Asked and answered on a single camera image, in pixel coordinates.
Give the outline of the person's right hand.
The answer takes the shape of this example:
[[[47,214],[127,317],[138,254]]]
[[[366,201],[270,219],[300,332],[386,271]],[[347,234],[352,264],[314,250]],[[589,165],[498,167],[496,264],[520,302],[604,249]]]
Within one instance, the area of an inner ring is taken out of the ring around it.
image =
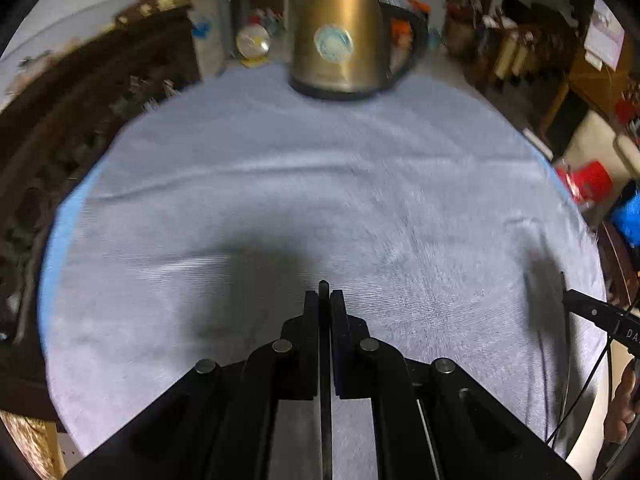
[[[626,440],[629,427],[639,414],[639,402],[634,400],[638,391],[637,374],[634,371],[635,360],[625,367],[614,398],[605,416],[603,435],[605,442],[621,444]]]

